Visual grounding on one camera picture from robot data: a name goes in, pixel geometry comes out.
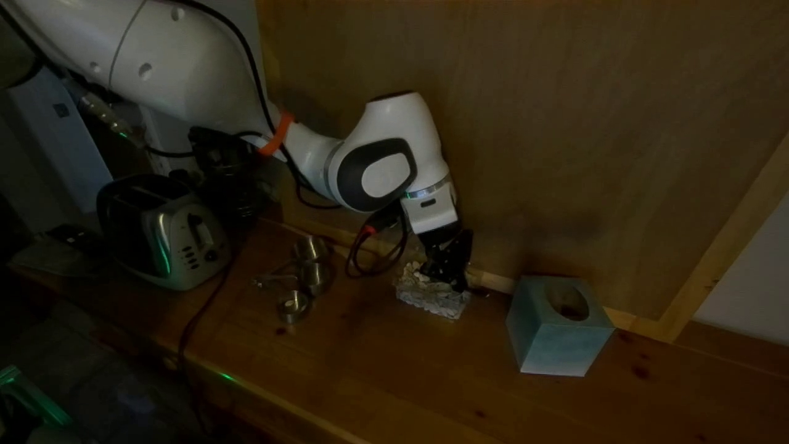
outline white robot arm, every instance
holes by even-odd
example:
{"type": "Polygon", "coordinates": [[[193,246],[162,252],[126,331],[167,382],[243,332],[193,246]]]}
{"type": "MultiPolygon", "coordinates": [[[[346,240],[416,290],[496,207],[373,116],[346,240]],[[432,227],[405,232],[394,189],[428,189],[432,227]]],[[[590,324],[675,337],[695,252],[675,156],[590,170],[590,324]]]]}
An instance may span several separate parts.
{"type": "MultiPolygon", "coordinates": [[[[200,8],[169,0],[2,0],[57,65],[118,97],[225,133],[269,133],[240,39],[200,8]]],[[[351,209],[402,199],[414,235],[459,219],[442,142],[420,93],[368,104],[346,140],[294,124],[283,145],[300,174],[351,209]]]]}

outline tissue box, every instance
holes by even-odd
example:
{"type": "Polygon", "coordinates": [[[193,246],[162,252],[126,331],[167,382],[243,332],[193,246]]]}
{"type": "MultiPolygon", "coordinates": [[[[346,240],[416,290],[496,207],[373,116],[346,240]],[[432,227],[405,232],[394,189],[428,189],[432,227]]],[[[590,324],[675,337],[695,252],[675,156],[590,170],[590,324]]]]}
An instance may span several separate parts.
{"type": "Polygon", "coordinates": [[[524,277],[508,313],[520,373],[582,377],[614,325],[590,288],[566,277],[524,277]]]}

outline toaster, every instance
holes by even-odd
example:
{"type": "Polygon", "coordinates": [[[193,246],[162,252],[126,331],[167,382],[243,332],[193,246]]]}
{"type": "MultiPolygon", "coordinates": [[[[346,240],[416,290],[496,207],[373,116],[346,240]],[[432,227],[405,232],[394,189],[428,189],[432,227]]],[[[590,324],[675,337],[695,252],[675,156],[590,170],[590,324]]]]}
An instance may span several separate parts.
{"type": "Polygon", "coordinates": [[[220,221],[179,179],[116,179],[102,187],[95,214],[116,262],[155,285],[187,290],[230,262],[220,221]]]}

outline wooden wall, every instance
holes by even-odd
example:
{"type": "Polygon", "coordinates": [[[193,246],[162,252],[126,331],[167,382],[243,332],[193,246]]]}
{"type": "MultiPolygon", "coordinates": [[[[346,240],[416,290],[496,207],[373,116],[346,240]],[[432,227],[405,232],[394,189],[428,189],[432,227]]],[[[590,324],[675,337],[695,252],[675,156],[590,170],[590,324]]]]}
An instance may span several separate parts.
{"type": "Polygon", "coordinates": [[[325,133],[373,97],[427,97],[475,268],[582,277],[640,319],[789,128],[787,0],[259,0],[259,19],[273,99],[325,133]]]}

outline dark floor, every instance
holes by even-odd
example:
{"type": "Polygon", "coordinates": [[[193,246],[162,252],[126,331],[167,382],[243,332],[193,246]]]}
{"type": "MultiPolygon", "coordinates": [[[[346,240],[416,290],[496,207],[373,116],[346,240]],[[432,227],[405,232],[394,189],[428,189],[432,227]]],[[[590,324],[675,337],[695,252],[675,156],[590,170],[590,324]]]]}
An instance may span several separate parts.
{"type": "Polygon", "coordinates": [[[87,335],[92,321],[60,303],[35,315],[13,279],[0,273],[0,367],[18,364],[55,396],[94,441],[227,441],[198,427],[176,380],[124,361],[87,335]]]}

